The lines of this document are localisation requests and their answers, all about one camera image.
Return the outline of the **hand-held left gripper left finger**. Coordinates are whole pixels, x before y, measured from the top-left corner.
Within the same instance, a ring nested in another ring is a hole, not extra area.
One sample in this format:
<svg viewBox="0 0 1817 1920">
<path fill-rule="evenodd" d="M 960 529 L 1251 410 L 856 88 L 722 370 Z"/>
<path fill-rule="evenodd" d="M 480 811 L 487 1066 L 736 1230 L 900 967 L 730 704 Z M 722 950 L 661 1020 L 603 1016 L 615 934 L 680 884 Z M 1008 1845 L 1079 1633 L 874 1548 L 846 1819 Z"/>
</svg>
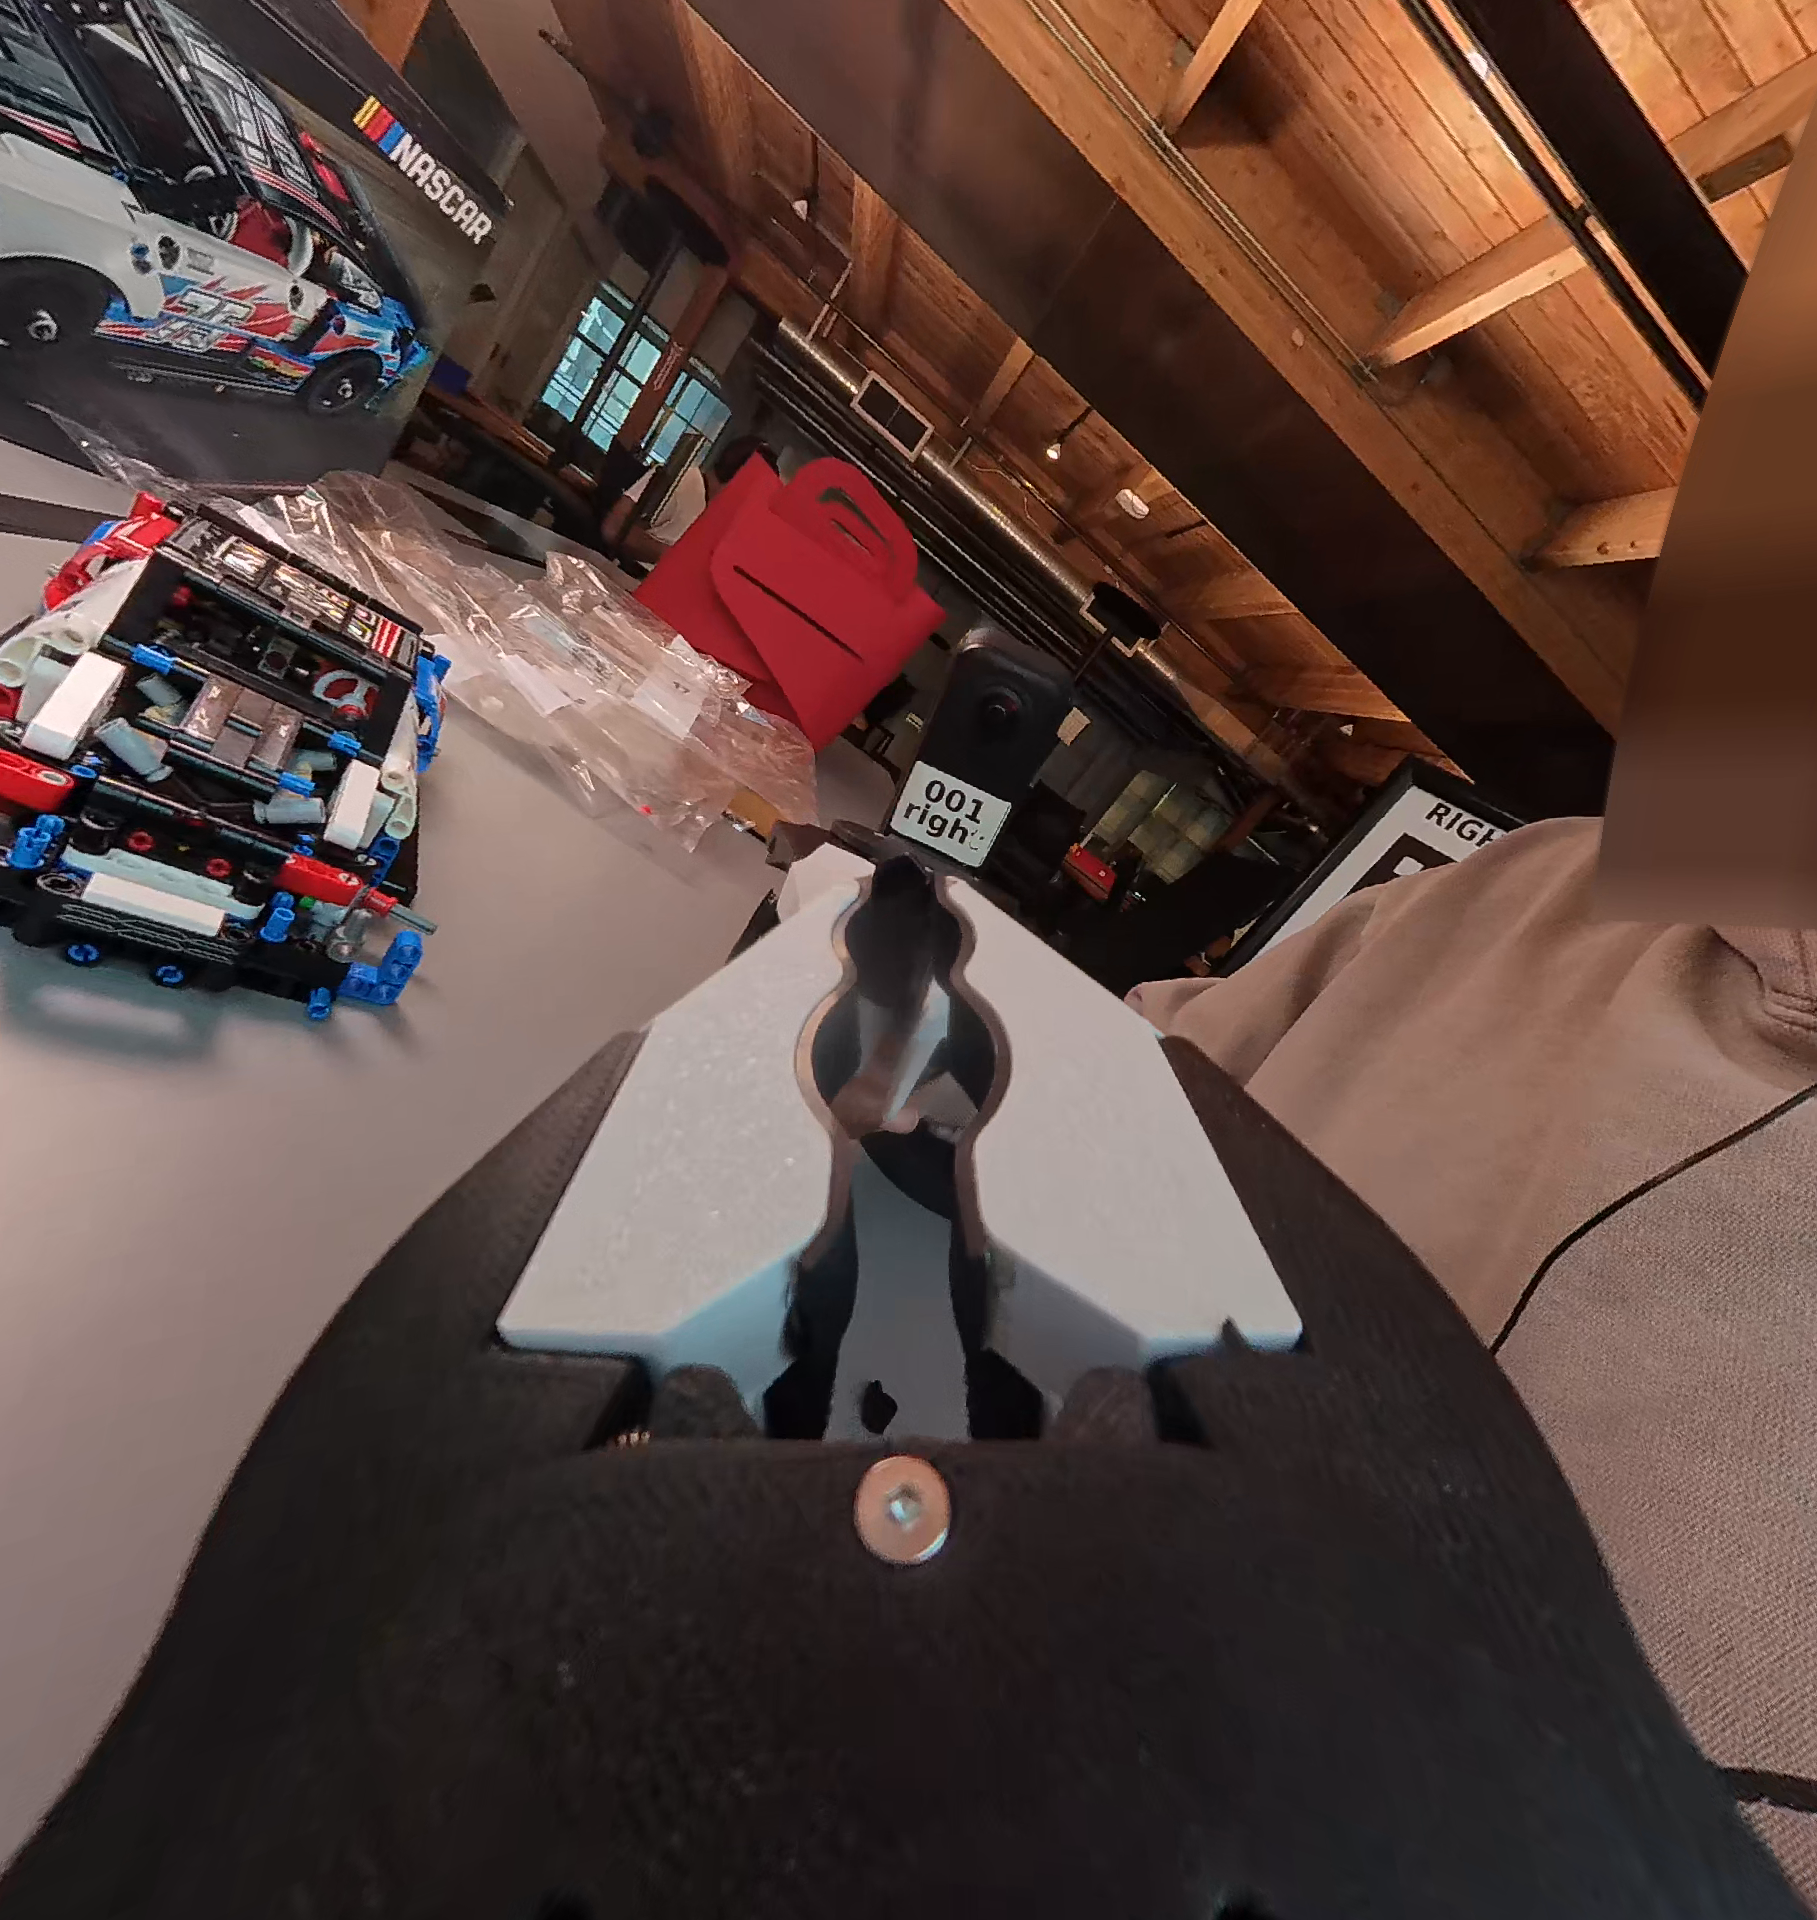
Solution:
<svg viewBox="0 0 1817 1920">
<path fill-rule="evenodd" d="M 836 1097 L 910 1006 L 910 863 L 829 853 L 771 931 L 641 1034 L 495 1317 L 526 1354 L 720 1375 L 775 1438 L 856 1438 L 909 1197 Z"/>
</svg>

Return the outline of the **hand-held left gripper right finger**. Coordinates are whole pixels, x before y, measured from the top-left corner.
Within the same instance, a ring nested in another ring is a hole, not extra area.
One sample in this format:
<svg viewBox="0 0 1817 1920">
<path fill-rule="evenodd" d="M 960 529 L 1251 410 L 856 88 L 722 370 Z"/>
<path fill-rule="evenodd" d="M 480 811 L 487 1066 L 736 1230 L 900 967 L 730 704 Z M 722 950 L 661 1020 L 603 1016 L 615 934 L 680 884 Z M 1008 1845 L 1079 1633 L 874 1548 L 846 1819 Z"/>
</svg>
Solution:
<svg viewBox="0 0 1817 1920">
<path fill-rule="evenodd" d="M 1154 1028 L 909 860 L 909 1423 L 1040 1428 L 1091 1372 L 1304 1336 Z"/>
</svg>

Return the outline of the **brick-built toy race car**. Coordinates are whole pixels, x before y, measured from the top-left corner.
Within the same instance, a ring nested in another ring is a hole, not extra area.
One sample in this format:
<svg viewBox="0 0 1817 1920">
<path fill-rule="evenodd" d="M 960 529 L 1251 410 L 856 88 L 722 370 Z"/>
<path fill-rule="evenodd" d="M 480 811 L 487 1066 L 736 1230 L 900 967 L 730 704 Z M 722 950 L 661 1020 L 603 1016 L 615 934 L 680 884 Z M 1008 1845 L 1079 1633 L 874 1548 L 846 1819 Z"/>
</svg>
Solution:
<svg viewBox="0 0 1817 1920">
<path fill-rule="evenodd" d="M 0 636 L 0 929 L 167 990 L 391 1009 L 433 924 L 447 657 L 237 513 L 139 489 Z"/>
</svg>

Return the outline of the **person's right forearm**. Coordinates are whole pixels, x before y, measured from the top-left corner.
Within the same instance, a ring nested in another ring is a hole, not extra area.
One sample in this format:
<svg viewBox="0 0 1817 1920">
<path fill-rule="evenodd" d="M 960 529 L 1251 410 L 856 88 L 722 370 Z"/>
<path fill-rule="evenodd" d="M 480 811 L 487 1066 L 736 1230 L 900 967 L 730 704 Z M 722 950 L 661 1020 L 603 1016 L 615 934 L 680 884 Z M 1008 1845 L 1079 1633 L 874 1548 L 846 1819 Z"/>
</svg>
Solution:
<svg viewBox="0 0 1817 1920">
<path fill-rule="evenodd" d="M 1145 982 L 1123 1001 L 1253 1088 L 1287 1061 L 1329 1066 L 1344 1045 L 1390 1039 L 1459 988 L 1523 914 L 1592 875 L 1599 818 L 1522 827 L 1431 871 L 1360 889 L 1221 977 Z"/>
</svg>

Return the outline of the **red felt bag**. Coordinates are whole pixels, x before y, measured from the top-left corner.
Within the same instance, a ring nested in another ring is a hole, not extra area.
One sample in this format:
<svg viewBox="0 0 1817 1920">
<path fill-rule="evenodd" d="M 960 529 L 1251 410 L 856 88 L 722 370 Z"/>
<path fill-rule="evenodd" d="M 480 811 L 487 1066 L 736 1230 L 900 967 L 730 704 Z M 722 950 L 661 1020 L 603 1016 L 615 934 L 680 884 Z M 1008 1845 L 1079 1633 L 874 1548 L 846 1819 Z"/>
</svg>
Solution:
<svg viewBox="0 0 1817 1920">
<path fill-rule="evenodd" d="M 942 625 L 905 521 L 843 458 L 752 458 L 634 598 L 820 750 Z"/>
</svg>

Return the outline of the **heap of clear plastic bags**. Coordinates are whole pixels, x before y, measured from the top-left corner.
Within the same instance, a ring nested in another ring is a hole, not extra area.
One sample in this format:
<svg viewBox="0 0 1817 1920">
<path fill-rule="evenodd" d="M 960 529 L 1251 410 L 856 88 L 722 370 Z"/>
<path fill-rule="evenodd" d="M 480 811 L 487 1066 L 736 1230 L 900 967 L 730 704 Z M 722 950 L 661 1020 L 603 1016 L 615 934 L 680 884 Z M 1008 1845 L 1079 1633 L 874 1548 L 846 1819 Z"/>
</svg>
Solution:
<svg viewBox="0 0 1817 1920">
<path fill-rule="evenodd" d="M 104 478 L 232 513 L 403 616 L 447 659 L 449 702 L 538 756 L 588 812 L 626 807 L 683 851 L 726 823 L 762 835 L 820 823 L 815 752 L 800 729 L 593 556 L 567 544 L 533 560 L 499 554 L 399 468 L 182 478 L 96 425 L 46 415 Z"/>
</svg>

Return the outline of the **person's beige hoodie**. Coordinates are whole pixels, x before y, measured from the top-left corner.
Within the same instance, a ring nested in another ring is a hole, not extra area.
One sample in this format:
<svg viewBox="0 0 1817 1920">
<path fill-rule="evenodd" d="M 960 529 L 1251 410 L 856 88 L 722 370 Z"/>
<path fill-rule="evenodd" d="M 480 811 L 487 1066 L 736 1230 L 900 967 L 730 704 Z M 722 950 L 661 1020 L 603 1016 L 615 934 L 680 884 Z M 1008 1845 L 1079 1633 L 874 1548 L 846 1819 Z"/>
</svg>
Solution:
<svg viewBox="0 0 1817 1920">
<path fill-rule="evenodd" d="M 1817 931 L 1605 921 L 1590 875 L 1244 1091 L 1489 1346 L 1817 1915 Z"/>
</svg>

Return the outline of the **toy car set box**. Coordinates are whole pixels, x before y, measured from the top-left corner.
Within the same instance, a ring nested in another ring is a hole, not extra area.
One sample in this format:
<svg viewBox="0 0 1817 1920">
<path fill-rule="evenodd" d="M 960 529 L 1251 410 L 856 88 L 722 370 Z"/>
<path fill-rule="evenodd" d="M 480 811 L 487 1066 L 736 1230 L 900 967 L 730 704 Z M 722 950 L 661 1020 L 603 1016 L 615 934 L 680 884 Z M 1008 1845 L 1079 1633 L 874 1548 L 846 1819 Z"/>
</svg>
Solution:
<svg viewBox="0 0 1817 1920">
<path fill-rule="evenodd" d="M 0 439 L 381 468 L 509 209 L 345 4 L 0 2 Z"/>
</svg>

